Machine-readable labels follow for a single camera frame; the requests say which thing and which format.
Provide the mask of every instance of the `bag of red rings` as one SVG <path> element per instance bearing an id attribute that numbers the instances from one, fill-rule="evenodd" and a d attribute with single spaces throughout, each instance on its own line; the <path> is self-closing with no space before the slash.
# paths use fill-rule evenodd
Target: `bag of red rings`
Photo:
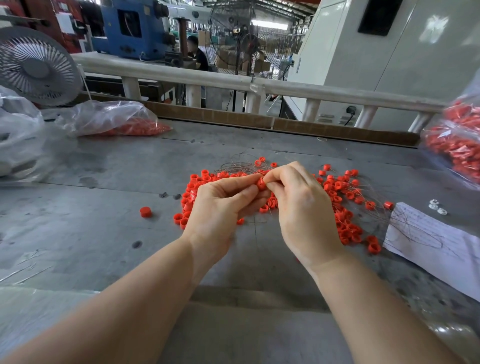
<path id="1" fill-rule="evenodd" d="M 436 162 L 454 172 L 465 184 L 480 190 L 480 72 L 443 118 L 421 134 L 423 146 Z"/>

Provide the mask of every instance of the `ceiling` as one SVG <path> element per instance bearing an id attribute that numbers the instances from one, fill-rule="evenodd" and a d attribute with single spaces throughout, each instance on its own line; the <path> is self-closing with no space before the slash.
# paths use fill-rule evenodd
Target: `ceiling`
<path id="1" fill-rule="evenodd" d="M 320 3 L 319 0 L 304 1 L 308 3 L 296 2 L 296 0 L 204 0 L 203 5 L 209 8 L 221 6 L 222 8 L 248 9 L 253 4 L 254 9 L 298 22 L 314 15 Z"/>

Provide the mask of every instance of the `left hand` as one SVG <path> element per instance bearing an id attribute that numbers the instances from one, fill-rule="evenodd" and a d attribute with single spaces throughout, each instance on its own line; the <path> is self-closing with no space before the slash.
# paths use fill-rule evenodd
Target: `left hand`
<path id="1" fill-rule="evenodd" d="M 259 192 L 260 174 L 223 178 L 200 186 L 182 238 L 195 258 L 215 264 L 227 253 L 237 220 L 265 205 L 271 192 Z"/>

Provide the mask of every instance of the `hand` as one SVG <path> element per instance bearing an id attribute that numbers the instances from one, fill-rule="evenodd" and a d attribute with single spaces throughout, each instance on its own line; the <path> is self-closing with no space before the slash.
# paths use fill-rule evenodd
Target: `hand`
<path id="1" fill-rule="evenodd" d="M 255 183 L 260 177 L 223 178 L 200 186 L 182 238 L 203 262 L 219 261 L 230 247 L 237 220 L 266 204 L 270 191 L 259 192 Z"/>
<path id="2" fill-rule="evenodd" d="M 307 269 L 344 252 L 330 197 L 299 162 L 269 171 L 264 182 L 278 199 L 283 239 Z"/>

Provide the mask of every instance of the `white railing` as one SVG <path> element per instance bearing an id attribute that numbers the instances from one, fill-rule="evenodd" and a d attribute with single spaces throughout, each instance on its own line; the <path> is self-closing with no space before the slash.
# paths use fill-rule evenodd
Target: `white railing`
<path id="1" fill-rule="evenodd" d="M 446 106 L 441 101 L 422 97 L 174 68 L 97 52 L 76 53 L 72 57 L 85 72 L 120 76 L 125 95 L 137 100 L 141 99 L 138 79 L 185 84 L 187 106 L 191 107 L 200 107 L 200 86 L 211 86 L 247 92 L 245 111 L 252 114 L 258 114 L 262 95 L 306 98 L 302 120 L 309 122 L 315 121 L 321 101 L 363 105 L 355 127 L 365 129 L 369 128 L 378 108 L 416 111 L 418 115 L 408 130 L 414 133 L 419 133 Z"/>

